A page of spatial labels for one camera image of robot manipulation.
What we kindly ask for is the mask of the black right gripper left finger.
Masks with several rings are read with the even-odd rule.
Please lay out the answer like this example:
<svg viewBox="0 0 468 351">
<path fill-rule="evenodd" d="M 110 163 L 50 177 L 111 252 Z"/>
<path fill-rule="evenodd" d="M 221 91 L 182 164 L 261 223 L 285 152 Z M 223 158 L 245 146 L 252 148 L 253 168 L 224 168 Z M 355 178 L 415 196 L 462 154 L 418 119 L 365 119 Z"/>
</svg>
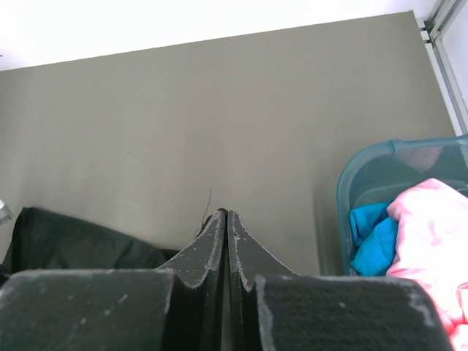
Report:
<svg viewBox="0 0 468 351">
<path fill-rule="evenodd" d="M 1 272 L 3 350 L 219 350 L 225 212 L 151 269 Z"/>
</svg>

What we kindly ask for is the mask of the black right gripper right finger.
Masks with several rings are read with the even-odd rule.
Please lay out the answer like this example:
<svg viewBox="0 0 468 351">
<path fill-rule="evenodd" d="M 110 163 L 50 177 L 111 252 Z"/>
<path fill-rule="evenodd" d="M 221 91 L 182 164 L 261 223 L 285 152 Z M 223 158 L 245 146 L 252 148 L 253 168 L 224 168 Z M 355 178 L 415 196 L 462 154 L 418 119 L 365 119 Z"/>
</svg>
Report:
<svg viewBox="0 0 468 351">
<path fill-rule="evenodd" d="M 414 281 L 300 276 L 227 215 L 234 350 L 451 350 Z"/>
</svg>

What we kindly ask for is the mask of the black t shirt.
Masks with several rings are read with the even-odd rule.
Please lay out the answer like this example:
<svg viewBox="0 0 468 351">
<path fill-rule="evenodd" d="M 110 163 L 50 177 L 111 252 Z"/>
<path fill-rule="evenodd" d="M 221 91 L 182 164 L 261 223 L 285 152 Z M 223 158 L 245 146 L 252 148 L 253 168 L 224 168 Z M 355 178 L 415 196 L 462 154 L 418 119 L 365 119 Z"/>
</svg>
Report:
<svg viewBox="0 0 468 351">
<path fill-rule="evenodd" d="M 36 269 L 151 269 L 174 257 L 118 231 L 41 208 L 23 208 L 1 264 L 6 275 Z"/>
</svg>

